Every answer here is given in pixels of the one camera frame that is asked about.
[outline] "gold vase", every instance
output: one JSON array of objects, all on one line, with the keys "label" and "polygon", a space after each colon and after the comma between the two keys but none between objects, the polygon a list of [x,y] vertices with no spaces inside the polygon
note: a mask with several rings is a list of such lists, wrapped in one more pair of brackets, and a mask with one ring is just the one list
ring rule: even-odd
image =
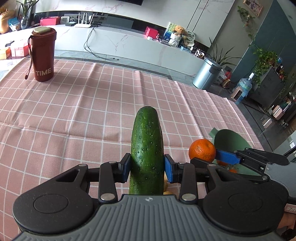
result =
[{"label": "gold vase", "polygon": [[5,34],[9,31],[8,20],[15,17],[15,10],[8,10],[0,14],[0,33]]}]

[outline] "bottle strap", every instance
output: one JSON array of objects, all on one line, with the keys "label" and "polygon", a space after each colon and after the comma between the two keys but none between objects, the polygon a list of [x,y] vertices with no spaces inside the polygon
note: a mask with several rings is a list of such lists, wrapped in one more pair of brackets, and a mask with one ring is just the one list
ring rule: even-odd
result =
[{"label": "bottle strap", "polygon": [[28,79],[29,77],[29,73],[31,71],[31,68],[32,68],[32,65],[33,65],[33,55],[32,55],[32,50],[31,50],[31,47],[30,47],[30,39],[33,38],[33,35],[31,35],[29,38],[28,38],[28,47],[29,47],[29,54],[30,54],[30,57],[31,57],[31,63],[30,63],[30,67],[26,70],[25,72],[25,80]]}]

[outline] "silver trash can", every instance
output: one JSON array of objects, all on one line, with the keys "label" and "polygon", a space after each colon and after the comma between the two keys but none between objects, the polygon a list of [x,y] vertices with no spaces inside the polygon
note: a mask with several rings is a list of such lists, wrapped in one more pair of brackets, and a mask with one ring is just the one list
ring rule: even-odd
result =
[{"label": "silver trash can", "polygon": [[222,67],[210,58],[205,58],[204,64],[196,74],[192,84],[198,89],[208,90],[217,79]]}]

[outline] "cucumber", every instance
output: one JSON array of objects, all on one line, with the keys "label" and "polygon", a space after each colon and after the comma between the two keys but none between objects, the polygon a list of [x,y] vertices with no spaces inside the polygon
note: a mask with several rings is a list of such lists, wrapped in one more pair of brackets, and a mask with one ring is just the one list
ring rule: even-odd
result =
[{"label": "cucumber", "polygon": [[131,175],[129,194],[162,195],[164,187],[163,133],[157,111],[141,108],[131,136]]}]

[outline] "red box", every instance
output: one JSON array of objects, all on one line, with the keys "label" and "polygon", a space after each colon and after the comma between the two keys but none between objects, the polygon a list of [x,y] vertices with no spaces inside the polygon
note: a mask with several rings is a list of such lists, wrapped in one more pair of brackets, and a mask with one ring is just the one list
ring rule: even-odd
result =
[{"label": "red box", "polygon": [[145,36],[146,36],[145,38],[152,37],[153,39],[156,39],[157,34],[158,34],[158,31],[156,29],[147,27],[146,33],[145,33]]},{"label": "red box", "polygon": [[48,17],[40,20],[41,26],[58,25],[61,23],[61,17]]}]

